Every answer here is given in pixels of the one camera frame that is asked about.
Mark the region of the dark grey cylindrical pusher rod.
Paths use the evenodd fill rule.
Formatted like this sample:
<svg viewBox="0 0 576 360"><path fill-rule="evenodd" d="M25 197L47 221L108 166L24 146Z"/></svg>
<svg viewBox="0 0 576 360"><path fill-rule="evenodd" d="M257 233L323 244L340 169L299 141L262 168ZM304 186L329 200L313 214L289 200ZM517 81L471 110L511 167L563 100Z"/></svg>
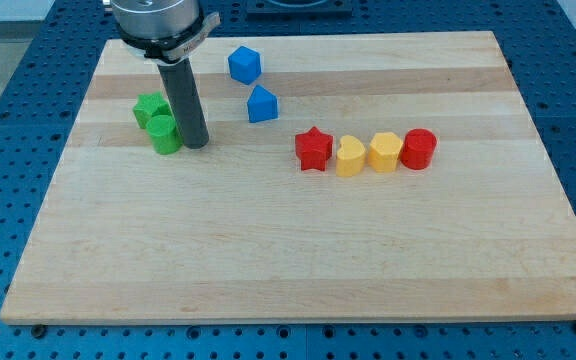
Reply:
<svg viewBox="0 0 576 360"><path fill-rule="evenodd" d="M209 132L190 61L159 65L158 70L184 145L190 149L204 147Z"/></svg>

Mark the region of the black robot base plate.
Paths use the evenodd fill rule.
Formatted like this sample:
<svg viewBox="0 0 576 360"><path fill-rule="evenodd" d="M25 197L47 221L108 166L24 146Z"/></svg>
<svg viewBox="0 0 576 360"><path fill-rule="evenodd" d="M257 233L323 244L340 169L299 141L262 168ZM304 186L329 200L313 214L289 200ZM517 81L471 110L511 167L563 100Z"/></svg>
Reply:
<svg viewBox="0 0 576 360"><path fill-rule="evenodd" d="M350 16L352 0L247 0L246 17L260 20L268 17Z"/></svg>

